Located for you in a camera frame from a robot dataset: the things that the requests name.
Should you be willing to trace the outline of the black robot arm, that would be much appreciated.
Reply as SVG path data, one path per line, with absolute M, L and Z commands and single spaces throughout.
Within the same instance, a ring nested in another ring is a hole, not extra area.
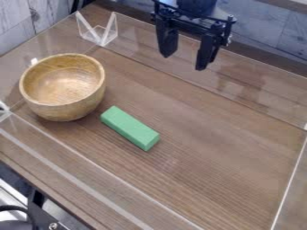
M 179 47 L 179 31 L 200 38 L 195 69 L 202 71 L 215 61 L 222 46 L 231 43 L 234 15 L 218 7 L 218 0 L 152 0 L 159 52 L 168 58 Z

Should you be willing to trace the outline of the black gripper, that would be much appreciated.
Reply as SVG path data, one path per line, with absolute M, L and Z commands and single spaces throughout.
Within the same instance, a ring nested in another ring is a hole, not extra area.
M 215 32 L 222 37 L 222 45 L 231 42 L 231 27 L 236 18 L 218 7 L 218 0 L 152 0 L 154 17 L 164 17 L 178 21 L 196 32 Z M 159 52 L 167 58 L 178 50 L 179 31 L 171 21 L 156 18 L 156 34 Z M 202 71 L 215 60 L 219 52 L 219 38 L 214 34 L 202 36 L 196 54 L 195 69 Z

